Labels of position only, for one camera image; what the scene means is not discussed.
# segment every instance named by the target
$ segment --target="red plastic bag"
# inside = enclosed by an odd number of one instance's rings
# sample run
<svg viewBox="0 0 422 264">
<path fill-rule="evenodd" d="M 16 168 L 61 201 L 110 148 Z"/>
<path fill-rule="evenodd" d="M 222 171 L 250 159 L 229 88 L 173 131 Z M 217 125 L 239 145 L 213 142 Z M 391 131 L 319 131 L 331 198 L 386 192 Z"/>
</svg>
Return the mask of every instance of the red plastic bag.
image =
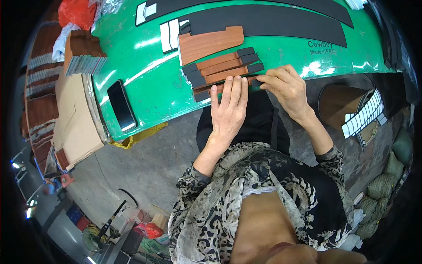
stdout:
<svg viewBox="0 0 422 264">
<path fill-rule="evenodd" d="M 88 7 L 89 0 L 63 0 L 59 6 L 59 23 L 64 27 L 69 22 L 82 30 L 89 30 L 94 23 L 97 3 Z"/>
<path fill-rule="evenodd" d="M 134 228 L 134 230 L 140 234 L 143 234 L 148 239 L 157 238 L 164 234 L 164 231 L 154 223 L 140 223 Z"/>
</svg>

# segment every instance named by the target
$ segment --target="hand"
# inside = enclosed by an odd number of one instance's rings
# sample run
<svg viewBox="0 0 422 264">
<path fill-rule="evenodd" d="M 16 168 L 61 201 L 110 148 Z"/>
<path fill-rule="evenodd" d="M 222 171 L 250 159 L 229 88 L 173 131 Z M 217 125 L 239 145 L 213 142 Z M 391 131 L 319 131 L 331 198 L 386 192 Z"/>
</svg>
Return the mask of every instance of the hand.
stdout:
<svg viewBox="0 0 422 264">
<path fill-rule="evenodd" d="M 228 76 L 224 83 L 221 103 L 218 103 L 217 87 L 211 87 L 211 117 L 213 131 L 207 141 L 221 154 L 226 151 L 245 121 L 248 103 L 248 80 Z"/>
<path fill-rule="evenodd" d="M 260 89 L 272 92 L 289 116 L 303 126 L 308 117 L 315 115 L 306 99 L 306 84 L 291 65 L 270 69 L 257 76 L 264 82 Z"/>
</svg>

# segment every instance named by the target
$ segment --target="leopard print shirt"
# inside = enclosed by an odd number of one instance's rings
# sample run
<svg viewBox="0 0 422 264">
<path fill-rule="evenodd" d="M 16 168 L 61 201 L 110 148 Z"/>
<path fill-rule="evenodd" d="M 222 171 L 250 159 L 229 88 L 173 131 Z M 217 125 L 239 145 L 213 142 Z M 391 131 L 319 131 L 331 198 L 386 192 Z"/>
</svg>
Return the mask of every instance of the leopard print shirt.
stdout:
<svg viewBox="0 0 422 264">
<path fill-rule="evenodd" d="M 309 167 L 266 143 L 244 142 L 227 149 L 212 177 L 190 166 L 178 180 L 168 223 L 172 261 L 229 263 L 244 186 L 276 188 L 300 243 L 316 250 L 340 247 L 354 217 L 342 157 L 334 146 Z"/>
</svg>

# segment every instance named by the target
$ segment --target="smartphone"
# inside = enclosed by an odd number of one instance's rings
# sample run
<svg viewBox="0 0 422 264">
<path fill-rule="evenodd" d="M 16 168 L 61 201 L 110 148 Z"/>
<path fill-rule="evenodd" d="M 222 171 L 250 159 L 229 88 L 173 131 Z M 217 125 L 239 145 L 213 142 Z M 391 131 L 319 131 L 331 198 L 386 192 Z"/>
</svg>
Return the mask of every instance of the smartphone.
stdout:
<svg viewBox="0 0 422 264">
<path fill-rule="evenodd" d="M 127 132 L 134 129 L 137 124 L 132 109 L 130 108 L 122 82 L 120 80 L 116 81 L 107 90 L 107 94 L 122 132 Z"/>
</svg>

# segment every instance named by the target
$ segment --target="woman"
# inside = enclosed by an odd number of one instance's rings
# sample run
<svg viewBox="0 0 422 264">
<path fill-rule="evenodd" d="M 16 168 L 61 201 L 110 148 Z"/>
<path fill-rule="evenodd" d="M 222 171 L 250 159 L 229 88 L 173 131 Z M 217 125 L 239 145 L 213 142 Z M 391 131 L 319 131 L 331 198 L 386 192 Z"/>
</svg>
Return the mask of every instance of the woman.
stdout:
<svg viewBox="0 0 422 264">
<path fill-rule="evenodd" d="M 174 263 L 364 263 L 338 248 L 351 231 L 353 201 L 343 154 L 306 99 L 291 65 L 257 77 L 309 134 L 319 165 L 289 156 L 290 139 L 265 91 L 227 77 L 203 110 L 200 155 L 179 179 L 168 231 Z"/>
</svg>

